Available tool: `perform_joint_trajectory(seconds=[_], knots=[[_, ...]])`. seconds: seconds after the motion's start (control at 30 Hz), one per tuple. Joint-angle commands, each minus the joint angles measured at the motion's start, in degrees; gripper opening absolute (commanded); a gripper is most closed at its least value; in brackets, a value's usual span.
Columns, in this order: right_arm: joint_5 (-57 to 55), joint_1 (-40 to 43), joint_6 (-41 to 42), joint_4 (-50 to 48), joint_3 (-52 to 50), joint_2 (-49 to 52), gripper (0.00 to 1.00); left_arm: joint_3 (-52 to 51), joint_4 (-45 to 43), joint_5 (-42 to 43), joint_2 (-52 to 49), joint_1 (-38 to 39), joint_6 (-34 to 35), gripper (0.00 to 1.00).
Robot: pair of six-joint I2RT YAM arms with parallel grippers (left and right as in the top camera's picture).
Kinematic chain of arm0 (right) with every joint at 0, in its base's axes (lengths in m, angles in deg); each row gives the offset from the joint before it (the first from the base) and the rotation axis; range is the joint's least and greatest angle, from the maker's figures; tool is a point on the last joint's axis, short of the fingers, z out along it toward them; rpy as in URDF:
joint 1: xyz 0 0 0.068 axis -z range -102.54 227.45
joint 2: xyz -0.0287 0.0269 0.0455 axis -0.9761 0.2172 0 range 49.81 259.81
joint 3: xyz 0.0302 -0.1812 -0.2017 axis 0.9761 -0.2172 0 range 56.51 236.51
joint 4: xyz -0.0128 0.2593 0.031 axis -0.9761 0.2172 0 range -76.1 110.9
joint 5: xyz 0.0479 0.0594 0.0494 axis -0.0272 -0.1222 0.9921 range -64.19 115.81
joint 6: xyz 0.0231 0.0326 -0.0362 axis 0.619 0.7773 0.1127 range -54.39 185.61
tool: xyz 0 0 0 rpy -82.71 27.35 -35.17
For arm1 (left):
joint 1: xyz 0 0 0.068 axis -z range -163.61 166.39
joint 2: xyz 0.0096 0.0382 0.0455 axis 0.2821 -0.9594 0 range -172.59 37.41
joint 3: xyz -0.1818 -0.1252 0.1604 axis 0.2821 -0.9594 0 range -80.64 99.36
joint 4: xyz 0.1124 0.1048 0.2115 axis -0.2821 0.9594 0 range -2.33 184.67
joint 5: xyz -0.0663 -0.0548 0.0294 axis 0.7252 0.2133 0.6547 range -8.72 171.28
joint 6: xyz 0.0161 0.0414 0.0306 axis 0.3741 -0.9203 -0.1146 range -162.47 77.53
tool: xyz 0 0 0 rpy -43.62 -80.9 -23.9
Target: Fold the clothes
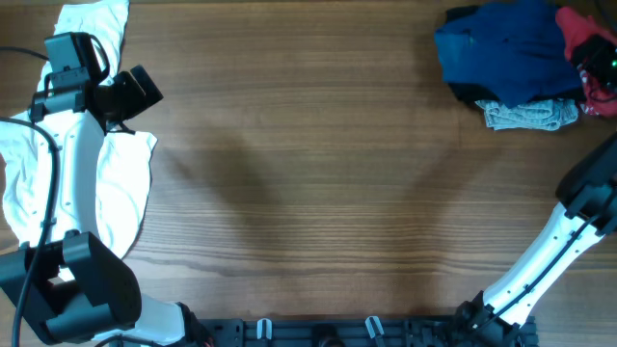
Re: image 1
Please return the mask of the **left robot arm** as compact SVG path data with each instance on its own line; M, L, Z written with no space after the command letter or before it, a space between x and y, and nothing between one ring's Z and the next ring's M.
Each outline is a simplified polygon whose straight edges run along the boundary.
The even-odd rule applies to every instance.
M50 157L41 234L1 258L1 287L15 307L13 345L23 325L47 345L204 344L207 333L189 308L143 295L96 235L96 167L107 131L157 103L160 91L143 67L112 75L91 34L55 35L45 46L51 70L24 121Z

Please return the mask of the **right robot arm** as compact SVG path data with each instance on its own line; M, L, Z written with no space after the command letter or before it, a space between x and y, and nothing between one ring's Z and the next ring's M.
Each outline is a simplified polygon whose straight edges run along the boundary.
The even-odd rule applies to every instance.
M450 346L527 346L530 313L585 251L616 231L616 136L611 135L559 183L558 204L513 267L461 304L446 336Z

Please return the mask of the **red printed t-shirt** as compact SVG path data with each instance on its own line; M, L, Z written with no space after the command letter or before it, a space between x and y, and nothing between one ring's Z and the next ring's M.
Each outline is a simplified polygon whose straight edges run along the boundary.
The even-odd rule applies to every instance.
M592 16L560 8L555 21L565 43L565 57L579 72L586 100L581 108L592 116L616 116L616 37Z

